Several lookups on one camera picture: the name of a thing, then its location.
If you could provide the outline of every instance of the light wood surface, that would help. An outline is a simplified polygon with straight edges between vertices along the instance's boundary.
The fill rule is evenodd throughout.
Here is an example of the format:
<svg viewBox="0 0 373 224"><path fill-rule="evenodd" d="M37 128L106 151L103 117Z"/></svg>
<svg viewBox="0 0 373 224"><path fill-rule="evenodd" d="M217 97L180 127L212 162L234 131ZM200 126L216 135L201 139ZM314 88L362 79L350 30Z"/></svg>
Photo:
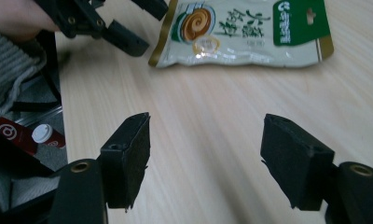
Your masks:
<svg viewBox="0 0 373 224"><path fill-rule="evenodd" d="M149 67L156 21L132 1L98 11L148 40L132 58L104 40L57 34L69 162L97 158L128 116L151 115L151 158L135 206L110 223L325 223L292 210L261 162L267 113L291 119L336 151L334 163L373 167L373 0L325 0L335 53L301 69L255 65Z"/></svg>

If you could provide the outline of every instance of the white bottle cap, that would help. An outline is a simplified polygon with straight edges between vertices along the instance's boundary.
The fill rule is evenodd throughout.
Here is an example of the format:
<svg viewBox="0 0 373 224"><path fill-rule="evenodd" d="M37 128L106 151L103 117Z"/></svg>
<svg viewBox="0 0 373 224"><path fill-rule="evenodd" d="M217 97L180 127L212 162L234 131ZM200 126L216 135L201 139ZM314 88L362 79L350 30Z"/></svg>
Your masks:
<svg viewBox="0 0 373 224"><path fill-rule="evenodd" d="M48 124L38 125L32 133L33 140L36 143L45 143L52 135L53 129Z"/></svg>

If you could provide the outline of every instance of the sleeve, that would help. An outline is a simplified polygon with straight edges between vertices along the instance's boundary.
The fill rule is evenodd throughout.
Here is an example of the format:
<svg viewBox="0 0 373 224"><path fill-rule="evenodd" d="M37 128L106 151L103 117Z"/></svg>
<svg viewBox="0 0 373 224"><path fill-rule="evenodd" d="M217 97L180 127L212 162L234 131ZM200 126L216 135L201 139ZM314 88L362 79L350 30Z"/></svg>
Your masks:
<svg viewBox="0 0 373 224"><path fill-rule="evenodd" d="M17 99L23 80L46 64L46 54L36 40L14 45L0 35L0 117Z"/></svg>

